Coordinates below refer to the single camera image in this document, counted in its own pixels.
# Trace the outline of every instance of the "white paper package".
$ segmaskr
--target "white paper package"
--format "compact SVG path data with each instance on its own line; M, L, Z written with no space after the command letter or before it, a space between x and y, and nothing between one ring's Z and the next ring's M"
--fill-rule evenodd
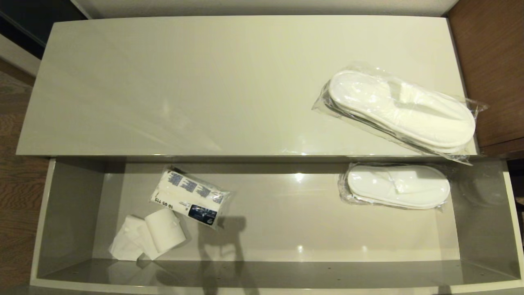
M127 215L109 252L118 260L136 261L142 253L155 260L184 241L178 218L164 208L149 214L145 220Z
M150 201L217 229L216 220L229 195L230 192L168 169L163 172Z

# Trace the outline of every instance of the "plastic bag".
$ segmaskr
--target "plastic bag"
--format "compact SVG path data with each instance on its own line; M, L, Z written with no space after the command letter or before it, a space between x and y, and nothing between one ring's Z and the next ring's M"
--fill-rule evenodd
M223 213L222 209L230 194L174 167L167 167L150 202L217 229L217 219Z
M468 164L478 113L487 105L431 91L355 62L323 87L313 110L421 154Z
M451 193L452 168L440 165L351 163L339 175L343 202L408 210L440 208Z

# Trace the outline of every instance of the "wall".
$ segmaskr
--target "wall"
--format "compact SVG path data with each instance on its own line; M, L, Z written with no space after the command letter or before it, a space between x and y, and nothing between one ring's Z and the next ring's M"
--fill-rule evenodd
M457 0L71 0L88 18L374 14L440 17Z
M0 35L0 59L34 77L40 67L40 60L38 58L25 51L3 35Z

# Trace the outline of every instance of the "white slipper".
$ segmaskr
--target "white slipper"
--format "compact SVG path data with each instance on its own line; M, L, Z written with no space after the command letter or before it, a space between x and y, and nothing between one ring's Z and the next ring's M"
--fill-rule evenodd
M387 126L384 126L383 124L380 124L379 122L375 122L373 121L372 118L367 118L366 115L364 114L360 114L360 113L357 113L357 112L352 112L350 110L344 110L345 112L347 113L350 113L356 117L359 117L360 119L363 119L363 122L365 124L368 124L368 125L372 125L372 127L374 127L375 129L377 130L380 130L382 132L385 132L385 133L388 133L388 134L392 134L391 130L388 129ZM406 140L409 140L410 142L418 145L418 146L421 146L423 148L426 148L430 151L435 151L435 152L439 152L439 153L444 153L444 154L452 154L452 153L456 153L456 152L459 152L459 151L463 151L466 147L467 147L467 144L463 144L463 145L459 145L459 146L456 146L456 147L438 147L438 146L434 146L434 145L428 145L428 144L425 144L423 142L420 142L420 141L417 141L416 139L414 138L411 138L411 137L408 137L407 135L403 134L402 135L403 139L406 139Z
M344 111L436 150L455 151L475 133L475 119L464 104L399 79L344 70L330 80L329 94Z
M420 165L358 165L349 171L347 183L363 201L368 198L406 208L434 208L450 194L450 184L442 172Z
M364 202L367 202L367 203L372 203L372 204L380 204L380 205L386 205L386 206L393 206L393 207L396 207L396 208L404 208L404 209L410 209L410 210L428 210L428 209L433 209L435 207L438 207L438 206L426 206L426 207L412 207L412 206L405 206L405 205L399 205L399 204L394 204L394 203L389 203L389 202L382 202L382 201L379 201L379 200L376 200L376 199L372 199L372 198L366 198L366 197L363 197L363 196L359 196L357 194L353 194L359 201L364 201Z

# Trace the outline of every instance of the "toilet paper roll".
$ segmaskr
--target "toilet paper roll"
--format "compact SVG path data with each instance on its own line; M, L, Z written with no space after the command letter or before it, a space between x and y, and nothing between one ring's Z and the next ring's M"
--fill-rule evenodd
M165 252L185 241L185 234L180 227L179 219L170 209L162 209L145 218L155 247Z

